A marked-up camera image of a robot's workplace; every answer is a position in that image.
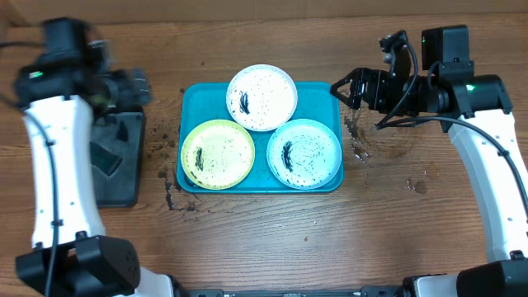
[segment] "plate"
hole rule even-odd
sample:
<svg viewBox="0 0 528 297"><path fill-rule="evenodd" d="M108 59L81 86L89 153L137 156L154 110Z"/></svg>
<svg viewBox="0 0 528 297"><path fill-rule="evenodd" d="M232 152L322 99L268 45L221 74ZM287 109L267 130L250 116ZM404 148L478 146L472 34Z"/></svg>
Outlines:
<svg viewBox="0 0 528 297"><path fill-rule="evenodd" d="M288 121L297 107L297 88L281 69L253 65L237 73L226 94L229 114L253 131L275 130Z"/></svg>
<svg viewBox="0 0 528 297"><path fill-rule="evenodd" d="M324 186L336 175L342 150L336 135L316 120L292 120L275 131L267 162L279 181L299 190Z"/></svg>
<svg viewBox="0 0 528 297"><path fill-rule="evenodd" d="M196 185L223 190L248 175L255 161L255 144L241 125L210 120L187 135L180 159L183 171Z"/></svg>

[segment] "green indicator light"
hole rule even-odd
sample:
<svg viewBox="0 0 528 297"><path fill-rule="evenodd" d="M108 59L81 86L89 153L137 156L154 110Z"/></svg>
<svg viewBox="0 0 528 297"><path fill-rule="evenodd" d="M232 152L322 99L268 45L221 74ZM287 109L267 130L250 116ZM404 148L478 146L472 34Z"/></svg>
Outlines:
<svg viewBox="0 0 528 297"><path fill-rule="evenodd" d="M41 77L42 74L43 73L41 71L36 71L36 72L30 73L30 78L38 78L38 77Z"/></svg>

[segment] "tray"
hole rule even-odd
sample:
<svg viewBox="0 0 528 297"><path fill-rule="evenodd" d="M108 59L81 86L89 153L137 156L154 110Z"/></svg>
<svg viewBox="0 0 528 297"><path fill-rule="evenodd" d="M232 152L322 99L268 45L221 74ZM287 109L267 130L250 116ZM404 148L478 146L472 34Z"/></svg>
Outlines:
<svg viewBox="0 0 528 297"><path fill-rule="evenodd" d="M345 176L343 163L336 176L326 185L313 190L296 190L278 181L268 167L266 147L273 131L248 131L255 143L255 163L247 177L229 189L213 191L194 184L183 172L180 162L180 152L186 136L199 124L207 120L233 120L225 103L228 82L204 82L190 87L183 96L181 107L180 145L178 148L177 181L185 191L193 193L324 193L336 190ZM297 109L291 117L296 119L312 119L325 124L337 136L340 145L341 117L339 115L339 100L330 94L330 85L325 82L296 82L299 101Z"/></svg>

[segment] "wood grain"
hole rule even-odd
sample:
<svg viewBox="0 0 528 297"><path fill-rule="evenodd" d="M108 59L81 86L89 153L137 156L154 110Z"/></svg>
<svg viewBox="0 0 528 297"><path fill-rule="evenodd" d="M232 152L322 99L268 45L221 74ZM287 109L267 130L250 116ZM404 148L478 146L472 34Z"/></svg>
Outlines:
<svg viewBox="0 0 528 297"><path fill-rule="evenodd" d="M107 234L129 239L143 266L191 289L355 288L485 263L469 179L438 124L374 132L380 115L363 110L357 123L370 167L354 156L343 126L345 180L330 194L192 195L173 187L175 208L197 211L169 211L165 180L158 178L166 167L173 179L177 151L168 141L179 141L180 89L229 81L258 63L281 67L294 80L333 83L356 67L385 68L380 36L405 28L419 54L421 30L462 23L470 29L477 74L495 73L507 86L528 156L526 14L102 26L116 67L143 68L155 98L145 108L139 202L133 209L102 210ZM10 29L8 38L39 40L40 30ZM16 71L37 54L4 50L0 89L12 95ZM341 112L349 120L358 116L344 106ZM17 280L13 259L31 250L31 149L20 116L4 106L0 113L0 294L29 296L34 293ZM423 194L408 189L409 178L425 185Z"/></svg>

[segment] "black cable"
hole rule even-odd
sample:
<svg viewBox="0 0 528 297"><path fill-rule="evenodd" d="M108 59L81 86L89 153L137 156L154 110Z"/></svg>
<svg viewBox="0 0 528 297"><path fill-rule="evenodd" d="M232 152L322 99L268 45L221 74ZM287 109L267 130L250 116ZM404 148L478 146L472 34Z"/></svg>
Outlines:
<svg viewBox="0 0 528 297"><path fill-rule="evenodd" d="M33 41L6 41L6 42L0 42L0 49L7 48L10 46L25 46L25 47L36 47L40 48L43 47L44 44L40 42L33 42Z"/></svg>
<svg viewBox="0 0 528 297"><path fill-rule="evenodd" d="M427 71L427 86L432 90L432 83L431 83L431 74L433 71L435 71L435 67L440 66L440 61L436 61L435 63L431 64L431 67L429 67L429 71Z"/></svg>
<svg viewBox="0 0 528 297"><path fill-rule="evenodd" d="M407 88L407 91L405 91L405 93L403 94L402 96L402 99L400 99L400 101L398 102L398 104L393 108L393 110L390 111L390 113L388 113L388 115L386 115L382 120L379 121L378 124L376 124L376 126L381 126L383 124L385 124L388 120L390 120L393 116L396 115L396 113L399 111L399 109L402 107L403 103L405 102L405 100L407 99L407 96L408 94L410 93L410 91L413 89L414 87L414 84L416 83L417 81L417 78L418 78L418 58L416 56L416 53L414 52L414 48L413 46L408 42L406 41L405 42L405 45L407 46L407 48L409 49L409 53L411 53L411 57L412 57L412 65L414 67L414 74L412 75L412 81L411 83L409 84L408 88Z"/></svg>
<svg viewBox="0 0 528 297"><path fill-rule="evenodd" d="M31 123L33 123L33 125L35 125L35 127L39 130L40 134L42 135L42 138L44 139L44 144L48 152L49 166L51 168L51 189L53 192L53 240L51 243L51 256L49 258L48 276L45 282L45 296L50 297L54 267L56 262L55 259L57 257L57 246L59 245L59 226L62 224L59 220L59 193L57 187L57 170L55 169L55 158L53 150L51 149L51 146L54 144L54 142L50 140L50 137L46 133L42 124L31 113L20 110L14 101L9 100L7 96L2 93L0 93L0 101L22 113Z"/></svg>
<svg viewBox="0 0 528 297"><path fill-rule="evenodd" d="M407 118L407 119L401 119L401 120L393 120L393 121L390 121L389 123L376 126L376 129L381 130L387 127L398 127L399 124L413 123L413 122L423 124L431 120L447 121L453 124L462 125L480 134L487 141L493 144L493 146L495 146L495 148L497 149L499 155L504 157L504 159L506 159L506 163L511 169L511 173L513 174L513 177L515 178L517 188L519 190L519 194L521 195L522 204L525 207L526 217L528 217L528 195L526 194L526 189L525 189L524 183L522 182L521 174L519 173L519 170L517 170L517 167L515 163L513 162L512 157L510 156L510 152L504 149L503 146L501 146L501 144L495 140L495 138L493 138L490 134L484 132L484 130L480 129L479 127L475 125L471 125L468 122L464 122L463 120L456 120L456 119L451 119L451 118L447 118L443 116L419 116L419 117L413 117L413 118Z"/></svg>

